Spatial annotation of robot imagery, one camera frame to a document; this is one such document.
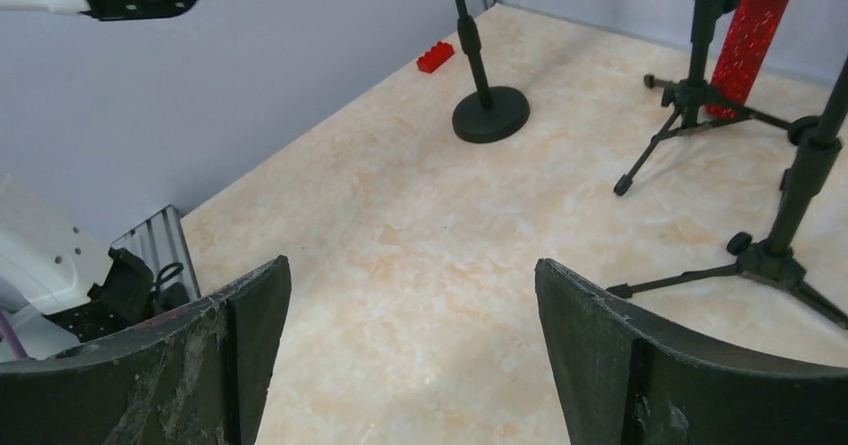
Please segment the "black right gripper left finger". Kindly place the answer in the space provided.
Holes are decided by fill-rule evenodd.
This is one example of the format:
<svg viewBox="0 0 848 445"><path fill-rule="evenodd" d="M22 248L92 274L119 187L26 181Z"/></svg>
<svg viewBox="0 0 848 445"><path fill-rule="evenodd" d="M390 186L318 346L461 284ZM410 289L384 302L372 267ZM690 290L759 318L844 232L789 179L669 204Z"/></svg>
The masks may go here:
<svg viewBox="0 0 848 445"><path fill-rule="evenodd" d="M278 256L216 292L1 366L5 444L252 444L292 292Z"/></svg>

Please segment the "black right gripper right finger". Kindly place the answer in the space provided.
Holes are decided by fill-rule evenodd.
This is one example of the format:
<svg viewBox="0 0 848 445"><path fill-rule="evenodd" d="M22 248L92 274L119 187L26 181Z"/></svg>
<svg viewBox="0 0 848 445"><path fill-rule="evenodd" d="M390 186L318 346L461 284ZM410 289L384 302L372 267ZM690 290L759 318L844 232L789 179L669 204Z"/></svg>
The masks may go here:
<svg viewBox="0 0 848 445"><path fill-rule="evenodd" d="M574 444L843 444L844 368L696 332L552 259L538 313Z"/></svg>

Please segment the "black tripod mic stand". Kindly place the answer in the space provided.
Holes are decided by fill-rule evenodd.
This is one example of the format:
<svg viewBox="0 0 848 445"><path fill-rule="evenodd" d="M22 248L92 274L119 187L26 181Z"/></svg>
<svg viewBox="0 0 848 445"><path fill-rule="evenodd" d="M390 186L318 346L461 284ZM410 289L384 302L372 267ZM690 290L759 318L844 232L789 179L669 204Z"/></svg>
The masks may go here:
<svg viewBox="0 0 848 445"><path fill-rule="evenodd" d="M608 287L612 295L629 299L637 293L715 277L742 276L783 291L842 329L847 314L805 281L806 269L794 258L792 241L812 199L822 190L839 153L838 133L847 115L847 67L843 66L821 115L807 126L796 126L796 155L782 181L782 196L767 237L755 242L746 232L729 240L726 250L735 257L728 265L686 271L676 276L635 285Z"/></svg>

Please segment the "shock mount tripod stand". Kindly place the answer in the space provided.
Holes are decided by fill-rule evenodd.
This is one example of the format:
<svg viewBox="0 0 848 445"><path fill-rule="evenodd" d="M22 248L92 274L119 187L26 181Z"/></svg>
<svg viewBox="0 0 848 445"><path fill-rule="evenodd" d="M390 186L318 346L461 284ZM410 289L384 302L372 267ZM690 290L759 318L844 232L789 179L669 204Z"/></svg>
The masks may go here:
<svg viewBox="0 0 848 445"><path fill-rule="evenodd" d="M690 34L691 53L686 77L679 81L663 80L653 74L643 77L648 89L662 91L661 105L672 109L671 115L653 135L648 146L628 172L613 187L618 196L625 195L633 179L659 143L704 130L723 128L746 121L759 121L787 132L791 140L798 138L796 126L807 126L813 116L793 122L726 99L711 84L712 76L733 14L740 0L694 0Z"/></svg>

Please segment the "round base mic stand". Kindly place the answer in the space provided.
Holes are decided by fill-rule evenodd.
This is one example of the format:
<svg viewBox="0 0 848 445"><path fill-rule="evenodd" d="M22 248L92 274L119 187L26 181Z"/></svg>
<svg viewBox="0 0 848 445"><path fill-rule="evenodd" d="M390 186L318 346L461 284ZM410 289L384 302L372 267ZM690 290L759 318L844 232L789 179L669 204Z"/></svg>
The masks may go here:
<svg viewBox="0 0 848 445"><path fill-rule="evenodd" d="M482 58L482 42L466 0L454 0L457 10L457 35L465 54L475 91L454 108L452 127L461 140L487 144L518 132L530 117L530 104L518 89L492 86Z"/></svg>

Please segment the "red glitter microphone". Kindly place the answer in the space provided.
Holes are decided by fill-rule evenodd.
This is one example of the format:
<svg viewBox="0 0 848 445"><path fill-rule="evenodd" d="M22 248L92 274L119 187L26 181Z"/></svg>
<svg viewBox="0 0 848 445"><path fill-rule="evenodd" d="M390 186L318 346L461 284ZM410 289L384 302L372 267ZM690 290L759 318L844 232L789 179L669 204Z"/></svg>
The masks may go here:
<svg viewBox="0 0 848 445"><path fill-rule="evenodd" d="M724 98L747 101L789 1L740 0L711 80Z"/></svg>

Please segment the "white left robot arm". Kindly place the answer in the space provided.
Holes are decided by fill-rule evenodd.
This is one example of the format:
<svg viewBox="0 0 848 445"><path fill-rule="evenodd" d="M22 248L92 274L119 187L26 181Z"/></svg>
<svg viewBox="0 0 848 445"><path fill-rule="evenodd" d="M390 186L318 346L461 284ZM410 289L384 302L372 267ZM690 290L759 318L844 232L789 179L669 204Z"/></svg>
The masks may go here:
<svg viewBox="0 0 848 445"><path fill-rule="evenodd" d="M3 13L88 17L101 23L180 16L198 0L1 0ZM164 262L117 248L83 231L50 202L16 180L35 169L57 189L108 199L118 181L101 157L66 157L86 137L47 114L47 101L25 99L1 77L1 105L23 117L1 118L1 358L33 361L109 335L197 299L199 287L183 240L165 242Z"/></svg>

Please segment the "small red block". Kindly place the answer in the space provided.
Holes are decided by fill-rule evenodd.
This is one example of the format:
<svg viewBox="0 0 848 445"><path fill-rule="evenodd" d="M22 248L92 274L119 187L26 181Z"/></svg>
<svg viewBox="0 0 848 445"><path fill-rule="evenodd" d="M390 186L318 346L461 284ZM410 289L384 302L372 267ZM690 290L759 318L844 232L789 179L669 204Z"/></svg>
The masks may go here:
<svg viewBox="0 0 848 445"><path fill-rule="evenodd" d="M433 74L455 55L452 44L438 41L416 59L416 67L420 72Z"/></svg>

